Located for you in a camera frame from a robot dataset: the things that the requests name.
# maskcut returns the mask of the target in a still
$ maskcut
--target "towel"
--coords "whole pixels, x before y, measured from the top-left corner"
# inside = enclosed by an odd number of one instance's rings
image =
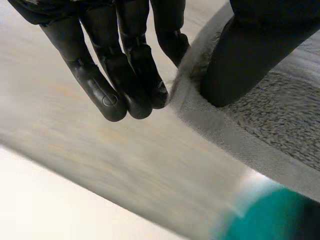
[[[200,82],[233,15],[228,2],[200,31],[180,64],[168,104],[213,145],[320,202],[320,32],[239,101],[216,108],[200,95]]]

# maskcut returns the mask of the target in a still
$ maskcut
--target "fingertip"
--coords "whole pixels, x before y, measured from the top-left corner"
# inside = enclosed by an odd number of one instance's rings
[[[102,115],[110,122],[119,122],[127,115],[127,107],[119,96],[109,94],[102,99],[103,107],[100,108]]]

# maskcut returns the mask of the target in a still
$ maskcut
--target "green object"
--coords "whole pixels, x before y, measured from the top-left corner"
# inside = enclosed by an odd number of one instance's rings
[[[225,233],[212,240],[293,240],[308,199],[286,188],[262,195],[243,216],[231,216]]]

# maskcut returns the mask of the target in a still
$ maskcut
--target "white surface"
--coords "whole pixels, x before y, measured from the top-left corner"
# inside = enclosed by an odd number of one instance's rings
[[[182,240],[0,146],[1,240]]]

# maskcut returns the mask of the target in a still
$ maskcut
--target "gray towel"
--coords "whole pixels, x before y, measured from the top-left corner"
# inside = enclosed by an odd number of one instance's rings
[[[217,109],[200,95],[199,83],[232,16],[227,3],[198,34],[180,65],[169,104],[211,143],[320,202],[320,32],[239,101]]]

